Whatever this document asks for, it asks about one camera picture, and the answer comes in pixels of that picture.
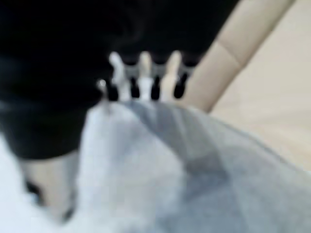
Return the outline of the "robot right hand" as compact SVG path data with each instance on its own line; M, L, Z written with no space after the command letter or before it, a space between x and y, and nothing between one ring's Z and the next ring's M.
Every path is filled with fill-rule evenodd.
M78 150L88 110L119 98L111 53L121 57L131 96L138 61L150 54L151 98L166 62L181 52L174 96L237 5L235 0L3 0L0 3L0 129L25 189L61 222L76 205Z

